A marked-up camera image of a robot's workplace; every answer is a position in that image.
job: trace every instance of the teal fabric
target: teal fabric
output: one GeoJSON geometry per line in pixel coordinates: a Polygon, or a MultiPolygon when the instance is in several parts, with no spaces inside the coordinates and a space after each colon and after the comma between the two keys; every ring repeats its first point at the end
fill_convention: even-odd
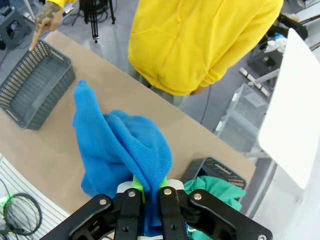
{"type": "MultiPolygon", "coordinates": [[[[246,191],[240,187],[213,176],[200,176],[184,184],[184,190],[187,194],[196,189],[206,190],[237,211],[242,208],[242,205],[235,199],[246,195],[246,191]]],[[[201,231],[188,232],[188,237],[194,240],[211,240],[211,238],[201,231]]]]}

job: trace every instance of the blue cloth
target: blue cloth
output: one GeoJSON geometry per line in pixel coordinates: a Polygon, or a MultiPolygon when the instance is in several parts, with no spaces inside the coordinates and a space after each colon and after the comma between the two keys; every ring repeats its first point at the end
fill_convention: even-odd
{"type": "Polygon", "coordinates": [[[119,184],[137,177],[144,188],[144,235],[162,234],[157,193],[171,165],[170,148],[157,126],[121,110],[102,114],[94,91],[85,81],[74,90],[75,128],[85,174],[81,187],[89,196],[113,198],[119,184]]]}

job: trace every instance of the screw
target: screw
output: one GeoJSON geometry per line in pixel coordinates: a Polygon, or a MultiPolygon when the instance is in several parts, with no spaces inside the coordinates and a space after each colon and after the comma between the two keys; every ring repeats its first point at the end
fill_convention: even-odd
{"type": "Polygon", "coordinates": [[[202,198],[202,196],[201,196],[200,193],[196,193],[196,194],[193,196],[193,198],[194,198],[195,200],[200,200],[200,199],[202,198]]]}
{"type": "Polygon", "coordinates": [[[258,240],[267,240],[267,237],[265,235],[263,235],[263,234],[260,234],[258,236],[258,240]]]}
{"type": "Polygon", "coordinates": [[[165,195],[170,195],[172,193],[170,188],[166,188],[163,192],[165,195]]]}
{"type": "Polygon", "coordinates": [[[130,198],[132,198],[132,197],[134,197],[136,195],[136,192],[135,191],[130,191],[128,195],[129,195],[130,198]]]}
{"type": "Polygon", "coordinates": [[[99,203],[100,203],[100,205],[106,205],[107,204],[107,200],[100,199],[99,203]]]}

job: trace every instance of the brown table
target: brown table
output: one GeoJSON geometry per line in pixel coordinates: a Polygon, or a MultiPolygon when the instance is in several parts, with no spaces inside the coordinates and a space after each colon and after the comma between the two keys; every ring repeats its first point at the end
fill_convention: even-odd
{"type": "MultiPolygon", "coordinates": [[[[169,178],[181,177],[192,159],[212,156],[250,182],[255,166],[182,111],[60,32],[50,33],[45,40],[72,59],[76,80],[86,80],[94,89],[102,112],[121,109],[156,123],[172,151],[169,178]]],[[[89,199],[80,186],[84,167],[72,127],[76,84],[39,131],[19,129],[0,111],[0,152],[69,213],[89,199]]]]}

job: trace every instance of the yellow sleeve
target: yellow sleeve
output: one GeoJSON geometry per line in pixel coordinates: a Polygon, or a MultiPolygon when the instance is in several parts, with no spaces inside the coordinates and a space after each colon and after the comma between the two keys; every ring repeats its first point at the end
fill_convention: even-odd
{"type": "Polygon", "coordinates": [[[225,54],[209,69],[200,86],[207,87],[219,81],[225,75],[228,68],[232,67],[252,50],[276,21],[282,5],[283,0],[271,0],[267,3],[245,27],[225,54]]]}
{"type": "Polygon", "coordinates": [[[47,2],[53,2],[59,5],[61,8],[65,7],[65,4],[75,3],[77,0],[47,0],[47,2]]]}

